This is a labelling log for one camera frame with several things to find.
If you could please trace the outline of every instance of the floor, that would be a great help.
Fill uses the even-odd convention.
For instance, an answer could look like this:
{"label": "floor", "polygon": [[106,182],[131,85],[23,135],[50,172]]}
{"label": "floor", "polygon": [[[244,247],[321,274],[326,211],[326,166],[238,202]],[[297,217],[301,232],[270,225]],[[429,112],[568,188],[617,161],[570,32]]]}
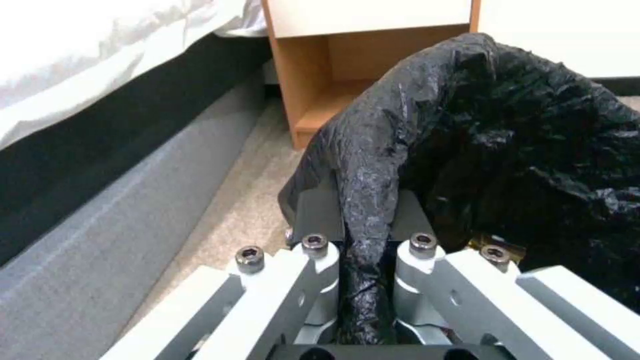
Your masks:
{"label": "floor", "polygon": [[[621,100],[640,111],[640,97]],[[199,265],[224,268],[245,245],[261,246],[270,254],[283,247],[287,224],[276,195],[301,155],[291,147],[282,103],[271,101],[200,223],[127,329]]]}

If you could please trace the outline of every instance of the white bed sheet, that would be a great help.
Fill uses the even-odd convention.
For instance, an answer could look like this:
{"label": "white bed sheet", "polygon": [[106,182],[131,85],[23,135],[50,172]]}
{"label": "white bed sheet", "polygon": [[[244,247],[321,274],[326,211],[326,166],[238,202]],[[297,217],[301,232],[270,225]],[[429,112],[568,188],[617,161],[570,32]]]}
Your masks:
{"label": "white bed sheet", "polygon": [[0,149],[211,32],[266,36],[260,0],[0,1]]}

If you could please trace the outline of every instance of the bolt head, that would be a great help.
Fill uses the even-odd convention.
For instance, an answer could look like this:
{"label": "bolt head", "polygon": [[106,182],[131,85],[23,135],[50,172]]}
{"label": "bolt head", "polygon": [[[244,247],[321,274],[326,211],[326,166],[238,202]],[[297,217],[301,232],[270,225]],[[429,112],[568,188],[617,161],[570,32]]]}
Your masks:
{"label": "bolt head", "polygon": [[241,247],[236,252],[236,264],[243,274],[255,274],[264,268],[264,251],[259,246]]}
{"label": "bolt head", "polygon": [[438,239],[428,233],[414,233],[409,239],[409,253],[419,259],[431,259],[436,256]]}
{"label": "bolt head", "polygon": [[322,234],[309,234],[302,238],[302,252],[312,259],[326,256],[329,241]]}
{"label": "bolt head", "polygon": [[497,245],[485,245],[480,249],[480,256],[489,261],[501,272],[507,272],[511,256],[509,252]]}

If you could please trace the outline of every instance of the mounting hole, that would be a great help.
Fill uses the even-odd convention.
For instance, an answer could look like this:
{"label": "mounting hole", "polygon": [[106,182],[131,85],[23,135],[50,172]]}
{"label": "mounting hole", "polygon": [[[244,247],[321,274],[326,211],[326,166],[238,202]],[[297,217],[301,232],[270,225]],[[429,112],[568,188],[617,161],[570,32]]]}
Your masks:
{"label": "mounting hole", "polygon": [[258,254],[258,250],[251,247],[248,249],[242,250],[242,257],[245,259],[254,258],[257,254]]}
{"label": "mounting hole", "polygon": [[416,235],[415,239],[421,243],[431,243],[432,239],[427,236],[426,234],[418,234]]}
{"label": "mounting hole", "polygon": [[322,238],[318,235],[311,235],[309,236],[307,241],[309,241],[309,243],[311,244],[318,244],[320,243],[320,241],[322,241]]}
{"label": "mounting hole", "polygon": [[300,355],[300,360],[335,360],[335,357],[323,348],[313,347]]}
{"label": "mounting hole", "polygon": [[451,290],[451,295],[449,296],[451,299],[451,303],[455,306],[460,306],[462,304],[462,299],[460,299],[460,294],[456,290]]}
{"label": "mounting hole", "polygon": [[444,355],[444,360],[478,360],[478,358],[465,348],[452,348]]}

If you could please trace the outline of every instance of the crumpled plastic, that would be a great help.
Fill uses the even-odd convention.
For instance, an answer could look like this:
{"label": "crumpled plastic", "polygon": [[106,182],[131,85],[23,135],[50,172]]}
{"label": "crumpled plastic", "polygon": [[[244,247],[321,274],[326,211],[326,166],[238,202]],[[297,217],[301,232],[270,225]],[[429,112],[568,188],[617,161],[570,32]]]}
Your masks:
{"label": "crumpled plastic", "polygon": [[313,137],[279,194],[334,170],[349,234],[340,343],[393,343],[382,274],[398,189],[416,193],[447,251],[472,233],[564,265],[640,311],[640,113],[559,63],[484,34],[399,62]]}

